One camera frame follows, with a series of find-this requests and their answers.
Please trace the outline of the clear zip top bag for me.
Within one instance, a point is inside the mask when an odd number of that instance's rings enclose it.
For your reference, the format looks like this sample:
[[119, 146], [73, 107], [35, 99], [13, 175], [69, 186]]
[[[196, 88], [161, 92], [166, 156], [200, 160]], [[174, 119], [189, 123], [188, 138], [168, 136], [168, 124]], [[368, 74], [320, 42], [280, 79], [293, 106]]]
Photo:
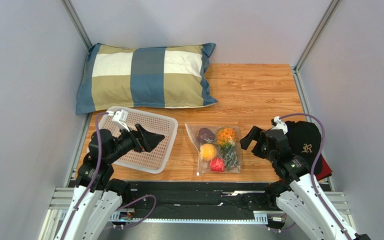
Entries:
[[236, 125], [208, 126], [186, 124], [188, 137], [198, 152], [196, 175], [239, 174], [243, 158], [240, 130]]

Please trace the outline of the fake red strawberry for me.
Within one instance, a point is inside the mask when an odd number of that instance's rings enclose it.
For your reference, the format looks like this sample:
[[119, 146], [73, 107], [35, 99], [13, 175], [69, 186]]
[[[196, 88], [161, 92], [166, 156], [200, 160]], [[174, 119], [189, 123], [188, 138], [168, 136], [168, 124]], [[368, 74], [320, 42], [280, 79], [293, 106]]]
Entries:
[[212, 172], [217, 172], [217, 173], [221, 173], [226, 170], [224, 160], [220, 157], [212, 159], [210, 161], [209, 168]]

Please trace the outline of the fake orange fruit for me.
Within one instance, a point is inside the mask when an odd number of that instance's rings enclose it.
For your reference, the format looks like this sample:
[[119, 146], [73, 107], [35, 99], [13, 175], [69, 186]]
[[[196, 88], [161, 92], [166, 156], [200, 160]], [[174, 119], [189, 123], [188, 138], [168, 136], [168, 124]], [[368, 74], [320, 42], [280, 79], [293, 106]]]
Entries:
[[200, 153], [200, 158], [203, 161], [208, 162], [215, 159], [218, 156], [219, 151], [214, 144], [206, 143], [200, 146], [199, 153]]

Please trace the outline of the fake purple plum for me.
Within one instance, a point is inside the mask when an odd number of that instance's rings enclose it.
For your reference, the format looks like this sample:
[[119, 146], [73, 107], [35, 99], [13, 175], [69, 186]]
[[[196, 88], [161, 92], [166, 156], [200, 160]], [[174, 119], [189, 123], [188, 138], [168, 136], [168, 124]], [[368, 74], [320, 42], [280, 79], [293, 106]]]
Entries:
[[207, 143], [213, 143], [216, 140], [216, 135], [213, 131], [211, 131], [208, 128], [200, 128], [197, 136], [196, 141], [200, 143], [201, 145], [207, 144]]

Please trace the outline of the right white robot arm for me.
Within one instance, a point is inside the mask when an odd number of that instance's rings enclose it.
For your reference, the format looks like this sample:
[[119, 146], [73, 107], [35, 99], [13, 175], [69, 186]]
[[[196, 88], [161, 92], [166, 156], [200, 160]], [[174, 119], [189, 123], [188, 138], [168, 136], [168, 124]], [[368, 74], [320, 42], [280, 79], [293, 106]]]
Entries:
[[265, 203], [284, 211], [312, 240], [368, 240], [329, 201], [309, 164], [293, 153], [286, 133], [285, 126], [270, 130], [253, 126], [240, 140], [243, 150], [256, 141], [252, 153], [269, 160], [280, 177], [264, 190]]

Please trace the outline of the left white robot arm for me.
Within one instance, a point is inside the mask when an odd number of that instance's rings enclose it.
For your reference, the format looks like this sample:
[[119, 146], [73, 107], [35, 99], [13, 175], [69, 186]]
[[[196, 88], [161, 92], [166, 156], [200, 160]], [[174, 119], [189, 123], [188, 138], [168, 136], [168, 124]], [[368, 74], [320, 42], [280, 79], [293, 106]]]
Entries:
[[132, 199], [130, 183], [112, 178], [112, 164], [131, 151], [152, 152], [164, 139], [163, 134], [145, 130], [121, 129], [118, 137], [108, 129], [97, 129], [91, 137], [80, 166], [68, 212], [56, 240], [96, 240], [113, 213]]

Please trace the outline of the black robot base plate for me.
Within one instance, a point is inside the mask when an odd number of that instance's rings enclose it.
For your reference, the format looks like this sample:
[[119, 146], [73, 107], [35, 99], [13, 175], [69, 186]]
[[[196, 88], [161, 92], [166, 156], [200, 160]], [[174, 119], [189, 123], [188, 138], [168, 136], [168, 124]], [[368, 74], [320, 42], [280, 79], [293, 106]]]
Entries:
[[131, 214], [136, 219], [247, 221], [254, 219], [257, 211], [280, 211], [265, 202], [265, 189], [274, 182], [128, 183], [132, 199], [121, 205], [128, 206], [121, 214]]

